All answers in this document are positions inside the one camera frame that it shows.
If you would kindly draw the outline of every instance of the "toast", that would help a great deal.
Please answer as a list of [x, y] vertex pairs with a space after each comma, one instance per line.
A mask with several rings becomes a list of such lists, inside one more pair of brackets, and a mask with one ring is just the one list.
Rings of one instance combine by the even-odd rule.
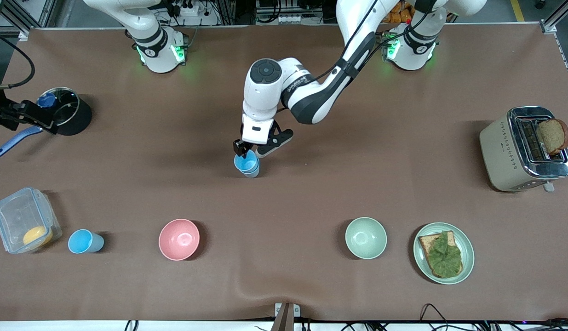
[[538, 125], [538, 136], [549, 155], [556, 155], [568, 147], [568, 126], [557, 119], [547, 120]]
[[[421, 243], [421, 247], [423, 247], [423, 251], [425, 252], [425, 260], [427, 260], [427, 263], [429, 263], [429, 252], [431, 251], [431, 249], [433, 249], [433, 245], [435, 244], [435, 239], [439, 238], [440, 236], [441, 233], [436, 233], [430, 235], [423, 235], [422, 237], [419, 237], [419, 243]], [[456, 238], [453, 236], [453, 231], [448, 231], [448, 245], [450, 246], [456, 245]], [[433, 272], [433, 274], [436, 277], [443, 278], [435, 273], [435, 270], [433, 270], [431, 264], [429, 264], [429, 268], [431, 268], [431, 272]], [[463, 270], [463, 265], [461, 264], [458, 274], [460, 274], [462, 270]]]

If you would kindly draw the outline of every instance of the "plastic cup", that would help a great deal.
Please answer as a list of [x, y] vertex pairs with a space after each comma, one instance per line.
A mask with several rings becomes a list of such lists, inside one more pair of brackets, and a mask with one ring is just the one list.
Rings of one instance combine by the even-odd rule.
[[254, 151], [248, 151], [246, 157], [235, 155], [234, 163], [235, 168], [247, 178], [255, 178], [259, 175], [259, 159]]
[[69, 237], [67, 247], [74, 254], [94, 253], [102, 249], [103, 238], [101, 235], [83, 228], [73, 232]]

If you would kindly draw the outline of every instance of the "orange object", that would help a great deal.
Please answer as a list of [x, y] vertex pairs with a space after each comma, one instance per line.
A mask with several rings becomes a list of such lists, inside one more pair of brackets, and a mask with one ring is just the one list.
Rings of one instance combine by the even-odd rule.
[[400, 14], [390, 13], [390, 23], [400, 23]]
[[400, 9], [402, 9], [402, 3], [396, 4], [396, 6], [390, 11], [391, 13], [399, 13]]
[[400, 21], [405, 23], [406, 21], [410, 21], [410, 19], [412, 19], [412, 16], [410, 16], [410, 10], [403, 9], [400, 11]]

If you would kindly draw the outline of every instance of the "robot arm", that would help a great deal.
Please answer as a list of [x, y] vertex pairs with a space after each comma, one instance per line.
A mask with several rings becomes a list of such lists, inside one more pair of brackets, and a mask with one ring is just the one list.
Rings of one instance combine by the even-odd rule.
[[[397, 2], [398, 0], [337, 1], [337, 21], [345, 49], [322, 84], [314, 80], [295, 58], [280, 61], [260, 59], [253, 63], [245, 81], [242, 140], [257, 145], [274, 143], [270, 134], [273, 133], [273, 117], [280, 99], [300, 123], [316, 124], [324, 119], [342, 90], [362, 69], [376, 44], [376, 29]], [[237, 153], [244, 155], [246, 150], [240, 148]], [[267, 153], [260, 152], [259, 155], [263, 157]]]
[[120, 22], [137, 44], [141, 61], [155, 73], [167, 73], [185, 62], [184, 35], [159, 25], [147, 9], [161, 0], [84, 0], [87, 6], [103, 11]]
[[[435, 44], [435, 38], [445, 23], [442, 13], [446, 9], [442, 6], [447, 1], [414, 1], [417, 12], [413, 26], [409, 23], [402, 27], [401, 32], [407, 29], [404, 35], [412, 35], [414, 40], [426, 46], [423, 49], [412, 42], [410, 48], [403, 47], [395, 58], [406, 59], [409, 65], [420, 64], [420, 67], [426, 63], [433, 51], [428, 45]], [[281, 132], [277, 122], [273, 120], [279, 101], [302, 124], [316, 124], [324, 119], [337, 97], [365, 65], [376, 44], [376, 29], [397, 2], [398, 0], [337, 1], [337, 21], [345, 48], [322, 84], [295, 58], [280, 61], [260, 59], [253, 63], [245, 81], [242, 140], [234, 142], [237, 155], [246, 155], [255, 144], [258, 145], [258, 157], [264, 157], [292, 138], [292, 130]], [[451, 6], [446, 7], [459, 15], [473, 15], [485, 3], [486, 0], [451, 0]], [[401, 38], [404, 44], [412, 39], [404, 36]]]

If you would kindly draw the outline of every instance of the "lettuce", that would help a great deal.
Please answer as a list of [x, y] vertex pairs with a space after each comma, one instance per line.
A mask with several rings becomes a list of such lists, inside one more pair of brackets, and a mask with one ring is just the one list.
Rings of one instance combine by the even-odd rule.
[[435, 239], [433, 248], [429, 251], [429, 266], [433, 272], [441, 278], [458, 276], [462, 266], [462, 252], [457, 246], [448, 245], [448, 233], [443, 231], [441, 236]]

